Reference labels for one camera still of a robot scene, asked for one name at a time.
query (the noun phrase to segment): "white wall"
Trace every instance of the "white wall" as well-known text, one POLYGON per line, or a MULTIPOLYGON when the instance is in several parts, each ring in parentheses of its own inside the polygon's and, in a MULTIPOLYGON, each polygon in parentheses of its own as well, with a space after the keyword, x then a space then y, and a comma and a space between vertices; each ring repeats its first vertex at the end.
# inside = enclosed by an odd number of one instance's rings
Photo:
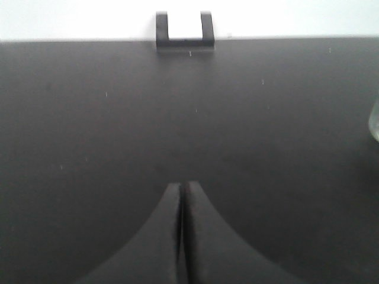
POLYGON ((0 39, 153 40, 175 8, 211 11, 216 38, 379 36, 379 0, 0 0, 0 39))

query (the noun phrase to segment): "black plastic surface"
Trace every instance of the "black plastic surface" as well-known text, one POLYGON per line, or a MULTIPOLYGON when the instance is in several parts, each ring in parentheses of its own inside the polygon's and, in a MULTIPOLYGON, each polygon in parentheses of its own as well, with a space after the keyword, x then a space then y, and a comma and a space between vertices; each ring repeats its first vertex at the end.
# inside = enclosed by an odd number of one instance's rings
POLYGON ((75 283, 178 283, 182 210, 179 187, 178 183, 170 184, 141 230, 112 258, 75 283))
POLYGON ((243 241, 214 209, 198 182, 184 188, 183 238, 193 284, 301 284, 243 241))
POLYGON ((199 180, 308 283, 378 283, 377 39, 1 43, 0 282, 68 283, 199 180))

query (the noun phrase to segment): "dark gray panel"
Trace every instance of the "dark gray panel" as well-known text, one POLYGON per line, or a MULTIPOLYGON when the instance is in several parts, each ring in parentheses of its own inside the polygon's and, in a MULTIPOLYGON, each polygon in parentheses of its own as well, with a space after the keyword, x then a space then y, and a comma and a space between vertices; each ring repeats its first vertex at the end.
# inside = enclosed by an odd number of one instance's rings
POLYGON ((310 283, 378 282, 379 41, 153 46, 0 45, 3 282, 82 275, 177 180, 310 283))

